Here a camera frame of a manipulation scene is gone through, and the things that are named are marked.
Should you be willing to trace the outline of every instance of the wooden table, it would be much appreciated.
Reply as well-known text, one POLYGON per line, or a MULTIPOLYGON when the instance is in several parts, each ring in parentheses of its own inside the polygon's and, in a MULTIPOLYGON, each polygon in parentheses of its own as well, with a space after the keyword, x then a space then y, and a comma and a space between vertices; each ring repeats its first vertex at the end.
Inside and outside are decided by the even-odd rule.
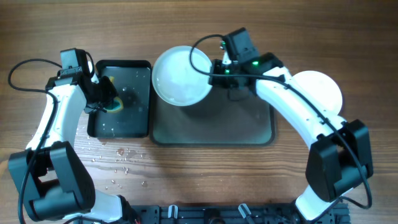
MULTIPOLYGON (((7 160, 25 149, 45 105, 44 95, 7 85, 13 65, 28 58, 60 62, 59 51, 72 47, 89 51, 96 61, 144 59, 153 64, 173 46, 192 45, 205 35, 227 34, 242 26, 260 52, 275 53, 292 74, 317 70, 339 84, 344 95, 341 115, 369 126, 374 161, 369 180, 373 208, 365 211, 350 205, 352 221, 396 223, 397 11, 398 4, 387 1, 2 0, 0 223, 17 222, 17 190, 7 160)), ((221 57, 217 40, 200 48, 211 58, 221 57)), ((13 82, 44 88, 56 71, 45 63, 24 65, 13 82)), ((87 120, 81 116, 76 152, 97 189, 121 194, 131 204, 290 202, 307 186, 308 149, 280 115, 277 140, 264 148, 163 148, 149 138, 109 140, 102 146, 104 142, 87 138, 87 120), (115 162, 122 158, 117 155, 120 148, 129 153, 130 161, 115 162), (127 175, 123 167, 129 168, 127 175)), ((363 187, 349 196, 366 203, 363 187)))

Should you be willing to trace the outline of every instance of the black cable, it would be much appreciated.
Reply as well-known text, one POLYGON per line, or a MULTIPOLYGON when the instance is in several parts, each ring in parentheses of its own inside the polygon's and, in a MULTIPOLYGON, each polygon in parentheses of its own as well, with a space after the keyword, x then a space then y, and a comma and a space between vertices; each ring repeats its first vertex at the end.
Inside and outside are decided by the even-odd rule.
POLYGON ((51 128, 52 122, 54 120, 54 117, 56 115, 57 108, 58 108, 58 100, 57 100, 57 97, 54 96, 54 94, 52 94, 50 92, 47 92, 45 90, 36 90, 36 89, 30 89, 30 88, 20 88, 20 87, 14 86, 14 84, 12 84, 11 76, 12 76, 12 73, 14 72, 14 70, 17 69, 19 66, 27 63, 27 62, 47 62, 47 63, 51 63, 53 65, 56 65, 56 66, 62 68, 61 65, 59 65, 59 64, 57 64, 55 62, 52 62, 52 61, 49 61, 49 60, 46 60, 46 59, 34 58, 34 59, 25 60, 23 62, 19 62, 16 66, 14 66, 14 68, 11 69, 11 71, 8 74, 8 84, 11 86, 11 88, 13 88, 15 90, 19 90, 19 91, 45 93, 45 94, 50 95, 52 100, 53 100, 53 108, 52 108, 52 112, 51 112, 49 121, 47 122, 47 125, 46 125, 46 127, 44 129, 43 135, 40 138, 39 144, 37 145, 37 148, 34 151, 34 153, 32 155, 32 158, 30 158, 30 161, 28 163, 27 169, 26 169, 25 174, 24 174, 24 178, 22 180, 21 189, 19 191, 19 197, 18 197, 18 219, 19 219, 19 222, 21 224, 25 223, 22 205, 24 203, 24 194, 25 194, 27 178, 29 176, 30 170, 33 168, 33 165, 35 163, 36 157, 37 157, 42 145, 44 144, 45 140, 47 139, 47 135, 49 134, 49 130, 51 128))
POLYGON ((322 121, 328 125, 330 127, 330 129, 333 131, 333 133, 337 136, 337 138, 339 139, 340 143, 343 145, 343 147, 349 152, 352 160, 354 161, 356 167, 358 168, 359 174, 361 176, 362 182, 365 186, 365 191, 366 191, 366 196, 368 198, 368 204, 367 205, 362 205, 359 202, 345 197, 345 196, 341 196, 340 199, 344 199, 347 200, 351 203, 353 203, 354 205, 363 208, 363 209, 369 209, 372 207, 372 194, 371 194, 371 189, 368 183, 368 180, 362 170, 362 166, 358 161, 358 158, 356 157, 355 153, 353 152, 353 150, 351 149, 351 147, 348 145, 348 143, 344 140, 344 138, 341 136, 341 134, 337 131, 337 129, 329 122, 329 119, 327 119, 326 117, 324 117, 324 115, 318 110, 318 108, 316 108, 304 95, 301 94, 301 92, 297 91, 295 88, 293 88, 292 86, 290 86, 289 84, 286 84, 282 81, 279 81, 277 79, 275 79, 274 77, 269 77, 269 76, 265 76, 265 75, 220 75, 220 74, 212 74, 212 73, 208 73, 208 72, 203 72, 199 69, 197 69, 194 64, 192 63, 192 52, 193 50, 204 40, 209 39, 209 38, 213 38, 213 37, 219 37, 221 39, 224 38, 223 35, 221 34, 213 34, 213 35, 208 35, 206 37, 202 37, 201 39, 199 39, 198 41, 195 42, 195 44, 192 46, 192 49, 190 51, 189 54, 189 62, 190 65, 192 66, 192 68, 194 70, 196 70, 199 73, 202 73, 204 75, 208 75, 211 77, 224 77, 224 78, 238 78, 238 77, 246 77, 246 78, 256 78, 256 79, 260 79, 260 80, 267 80, 267 81, 273 81, 276 82, 282 86, 284 86, 286 89, 290 89, 292 90, 296 95, 298 95, 301 99, 303 99, 304 102, 306 102, 307 105, 309 105, 311 107, 312 110, 314 110, 314 112, 322 119, 322 121))
POLYGON ((94 60, 93 60, 93 58, 91 57, 91 54, 90 53, 88 53, 88 52, 86 52, 86 54, 87 54, 87 56, 90 58, 90 60, 91 60, 91 64, 92 64, 92 66, 93 66, 93 69, 91 69, 91 72, 90 72, 90 77, 93 77, 93 75, 94 75, 94 60))

